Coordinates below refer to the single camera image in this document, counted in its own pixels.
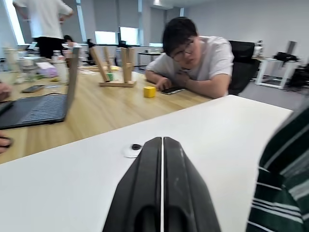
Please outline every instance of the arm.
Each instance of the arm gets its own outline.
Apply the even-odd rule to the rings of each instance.
[[[9,97],[11,92],[12,88],[9,85],[0,82],[0,102]]]
[[[66,5],[62,0],[57,0],[57,3],[58,3],[59,14],[62,15],[59,21],[64,22],[67,18],[70,18],[74,14],[74,11],[72,8]]]
[[[169,66],[171,66],[170,62],[169,57],[166,54],[162,54],[146,67],[146,79],[149,82],[155,83],[156,88],[159,90],[172,87],[172,82],[167,78],[172,71],[171,68],[169,69]]]
[[[70,18],[73,14],[74,14],[74,11],[72,10],[68,15],[62,15],[59,21],[64,22],[67,18]]]
[[[209,81],[194,81],[189,79],[186,88],[211,98],[223,97],[228,90],[231,77],[227,74],[218,74]]]
[[[233,58],[230,43],[222,39],[221,43],[217,44],[213,52],[210,63],[210,79],[208,81],[194,81],[189,79],[185,83],[186,88],[211,98],[223,97],[228,92],[232,75]]]
[[[28,19],[28,16],[23,12],[21,7],[14,1],[13,6],[15,7],[16,11],[22,16],[24,20]]]

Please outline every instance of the hand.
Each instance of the hand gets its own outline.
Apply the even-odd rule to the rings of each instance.
[[[189,79],[190,79],[190,77],[188,76],[188,74],[186,72],[179,71],[176,74],[175,81],[176,81],[177,85],[179,85],[180,87],[186,87],[187,81]]]
[[[0,101],[7,98],[10,95],[11,92],[12,92],[11,86],[9,86],[5,83],[0,83]]]
[[[166,77],[161,77],[159,81],[156,83],[155,87],[156,89],[162,91],[164,89],[171,88],[172,82]]]
[[[4,133],[2,133],[1,131],[0,131],[0,137],[5,137]],[[10,140],[0,138],[0,153],[5,152],[7,148],[3,146],[7,146],[9,144],[10,144]]]
[[[59,19],[60,24],[63,24],[64,20],[66,20],[65,17],[61,16],[60,19]]]

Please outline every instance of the wooden table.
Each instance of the wooden table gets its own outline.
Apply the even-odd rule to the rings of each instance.
[[[79,74],[75,99],[65,122],[5,130],[5,134],[14,139],[14,145],[0,154],[0,164],[210,100],[187,90],[174,95],[157,92],[155,98],[144,98],[143,87],[152,84],[145,81],[144,75],[136,72],[132,78],[138,81],[134,88],[98,87],[102,81],[98,73]],[[12,83],[14,79],[12,73],[0,73],[3,82]],[[35,84],[58,85],[57,82],[50,82],[50,79],[14,85],[9,100],[66,92],[66,87],[62,86],[45,88],[33,94],[20,93]]]

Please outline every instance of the plastic bottle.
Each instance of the plastic bottle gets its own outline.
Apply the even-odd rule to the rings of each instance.
[[[54,51],[54,55],[52,57],[53,63],[64,62],[64,56],[61,54],[59,50]]]
[[[68,82],[68,68],[67,63],[64,60],[64,56],[61,55],[60,51],[54,51],[52,60],[55,68],[57,69],[60,82],[62,84],[66,84]]]

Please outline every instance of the green striped fabric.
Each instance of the green striped fabric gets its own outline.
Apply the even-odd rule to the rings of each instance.
[[[309,101],[267,144],[247,232],[309,232]]]

